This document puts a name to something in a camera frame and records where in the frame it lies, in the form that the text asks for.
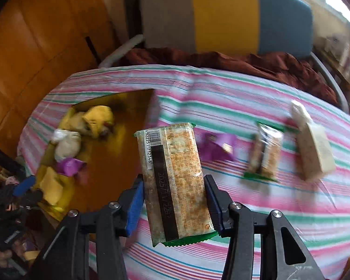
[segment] silver bolt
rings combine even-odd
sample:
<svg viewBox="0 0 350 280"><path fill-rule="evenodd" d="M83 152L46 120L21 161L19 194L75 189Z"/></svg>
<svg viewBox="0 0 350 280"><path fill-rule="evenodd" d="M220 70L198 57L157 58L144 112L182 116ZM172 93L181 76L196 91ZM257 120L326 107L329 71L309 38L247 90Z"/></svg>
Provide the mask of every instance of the silver bolt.
<svg viewBox="0 0 350 280"><path fill-rule="evenodd" d="M78 211L76 209L72 209L72 210L69 210L69 212L67 213L67 215L69 217L76 217L78 215Z"/></svg>
<svg viewBox="0 0 350 280"><path fill-rule="evenodd" d="M280 210L275 209L272 211L272 216L274 216L275 218L280 218L282 215L283 213L280 212Z"/></svg>
<svg viewBox="0 0 350 280"><path fill-rule="evenodd" d="M112 201L109 203L109 207L111 209L117 209L120 206L120 204L117 201Z"/></svg>
<svg viewBox="0 0 350 280"><path fill-rule="evenodd" d="M243 207L243 206L240 202L232 202L230 204L230 208L232 208L232 209L241 209L241 207Z"/></svg>

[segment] chair backrest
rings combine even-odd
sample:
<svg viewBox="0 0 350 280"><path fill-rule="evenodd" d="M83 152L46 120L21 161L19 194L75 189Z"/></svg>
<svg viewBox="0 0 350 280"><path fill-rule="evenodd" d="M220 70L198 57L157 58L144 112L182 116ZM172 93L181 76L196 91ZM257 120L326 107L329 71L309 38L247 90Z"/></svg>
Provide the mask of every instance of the chair backrest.
<svg viewBox="0 0 350 280"><path fill-rule="evenodd" d="M312 49L312 12L302 0L141 0L146 47L228 55Z"/></svg>

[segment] tablecloth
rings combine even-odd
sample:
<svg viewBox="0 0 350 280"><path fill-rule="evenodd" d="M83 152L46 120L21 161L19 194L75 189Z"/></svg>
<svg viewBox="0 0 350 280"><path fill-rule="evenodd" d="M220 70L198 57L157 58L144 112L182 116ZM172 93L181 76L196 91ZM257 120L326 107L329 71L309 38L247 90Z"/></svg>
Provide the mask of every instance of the tablecloth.
<svg viewBox="0 0 350 280"><path fill-rule="evenodd" d="M238 136L236 161L203 163L219 188L251 210L281 210L328 279L337 279L350 255L350 116L307 93L245 74L189 66L144 65L73 74L36 107L21 134L18 153L35 173L53 130L68 107L80 101L134 89L154 88L161 103L158 125L192 122L202 131ZM337 169L316 183L304 182L290 119L291 100L303 103L325 127ZM244 179L256 122L286 127L278 167L279 182ZM220 279L228 238L177 248L152 247L145 208L134 242L124 249L130 279ZM253 279L259 278L260 239L256 235Z"/></svg>

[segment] brown cloth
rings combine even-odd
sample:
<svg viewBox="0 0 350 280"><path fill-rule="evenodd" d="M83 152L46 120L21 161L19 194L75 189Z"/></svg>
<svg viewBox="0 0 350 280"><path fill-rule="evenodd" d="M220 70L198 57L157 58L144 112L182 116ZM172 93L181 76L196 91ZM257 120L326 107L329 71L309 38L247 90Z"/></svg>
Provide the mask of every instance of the brown cloth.
<svg viewBox="0 0 350 280"><path fill-rule="evenodd" d="M250 74L295 87L338 106L333 89L321 80L310 64L285 52L229 57L215 51L188 54L174 48L134 48L115 65L141 64L191 65Z"/></svg>

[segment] purple wrapper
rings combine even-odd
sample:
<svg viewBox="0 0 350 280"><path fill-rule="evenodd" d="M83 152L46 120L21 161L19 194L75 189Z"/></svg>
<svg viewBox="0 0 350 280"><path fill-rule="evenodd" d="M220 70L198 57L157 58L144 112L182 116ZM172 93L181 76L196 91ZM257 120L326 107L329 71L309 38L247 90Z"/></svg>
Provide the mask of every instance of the purple wrapper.
<svg viewBox="0 0 350 280"><path fill-rule="evenodd" d="M204 133L198 146L201 161L234 161L237 137L231 133Z"/></svg>
<svg viewBox="0 0 350 280"><path fill-rule="evenodd" d="M57 163L57 172L71 177L75 175L86 163L75 158L65 158Z"/></svg>

